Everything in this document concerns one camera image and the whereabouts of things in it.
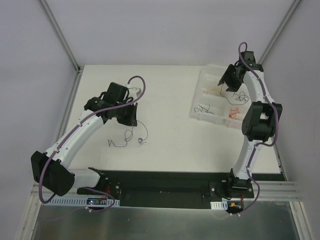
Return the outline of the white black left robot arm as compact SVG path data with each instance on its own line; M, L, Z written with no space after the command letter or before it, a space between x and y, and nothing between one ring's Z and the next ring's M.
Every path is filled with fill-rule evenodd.
M72 188L88 187L94 194L105 191L106 183L93 169L70 169L77 152L85 142L108 120L115 118L121 125L137 126L136 100L143 90L130 84L112 82L107 91L92 97L69 129L45 152L35 151L31 156L33 178L57 196L64 196Z

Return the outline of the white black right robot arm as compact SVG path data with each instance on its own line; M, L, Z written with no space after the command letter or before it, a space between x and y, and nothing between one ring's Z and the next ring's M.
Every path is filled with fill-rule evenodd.
M268 140L278 138L283 107L270 96L264 81L264 69L256 63L252 51L240 51L238 61L227 67L219 84L225 84L226 90L233 93L245 85L251 101L241 126L243 145L225 184L226 194L234 198L251 187L252 168L261 148L273 146Z

